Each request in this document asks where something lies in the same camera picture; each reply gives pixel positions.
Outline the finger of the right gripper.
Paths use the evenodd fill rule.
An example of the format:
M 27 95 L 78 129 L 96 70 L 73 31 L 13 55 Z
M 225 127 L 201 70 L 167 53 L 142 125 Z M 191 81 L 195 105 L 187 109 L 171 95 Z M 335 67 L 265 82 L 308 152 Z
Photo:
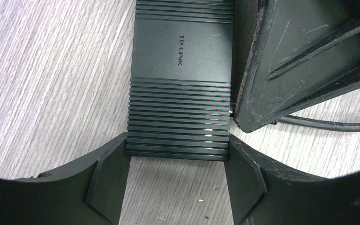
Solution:
M 233 42 L 246 133 L 360 88 L 360 0 L 237 0 Z

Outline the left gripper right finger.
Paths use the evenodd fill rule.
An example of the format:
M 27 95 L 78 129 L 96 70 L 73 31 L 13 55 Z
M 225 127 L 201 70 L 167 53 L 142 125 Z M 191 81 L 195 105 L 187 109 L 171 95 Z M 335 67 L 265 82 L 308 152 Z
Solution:
M 224 165 L 236 225 L 360 225 L 360 171 L 333 179 L 315 176 L 233 135 Z

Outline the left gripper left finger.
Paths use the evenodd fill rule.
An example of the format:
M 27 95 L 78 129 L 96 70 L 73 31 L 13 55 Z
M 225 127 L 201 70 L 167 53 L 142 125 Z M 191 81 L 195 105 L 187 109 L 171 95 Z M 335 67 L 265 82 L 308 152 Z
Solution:
M 0 179 L 0 225 L 116 225 L 130 157 L 126 133 L 35 178 Z

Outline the black ribbed network switch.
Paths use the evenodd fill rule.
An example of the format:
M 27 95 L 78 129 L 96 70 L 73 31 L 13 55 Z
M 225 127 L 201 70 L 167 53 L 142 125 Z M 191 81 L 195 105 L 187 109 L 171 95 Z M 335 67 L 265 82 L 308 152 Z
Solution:
M 226 161 L 232 0 L 138 0 L 126 155 Z

